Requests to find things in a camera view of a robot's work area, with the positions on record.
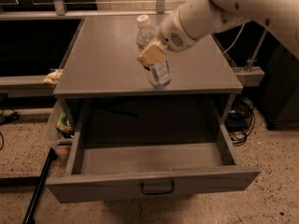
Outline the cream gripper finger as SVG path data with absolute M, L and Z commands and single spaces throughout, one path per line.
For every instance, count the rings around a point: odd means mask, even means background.
M 144 66 L 150 66 L 165 58 L 167 45 L 158 38 L 153 38 L 137 55 L 136 59 Z

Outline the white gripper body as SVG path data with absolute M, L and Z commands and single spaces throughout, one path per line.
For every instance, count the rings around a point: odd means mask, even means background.
M 178 8 L 167 15 L 159 25 L 157 37 L 174 52 L 181 52 L 197 43 L 190 36 L 188 26 L 195 21 L 193 12 Z

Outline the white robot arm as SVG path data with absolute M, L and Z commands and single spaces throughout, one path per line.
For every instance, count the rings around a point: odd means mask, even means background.
M 295 58 L 299 58 L 299 0 L 188 0 L 167 15 L 157 35 L 137 55 L 149 66 L 182 52 L 207 35 L 248 21 L 261 25 Z

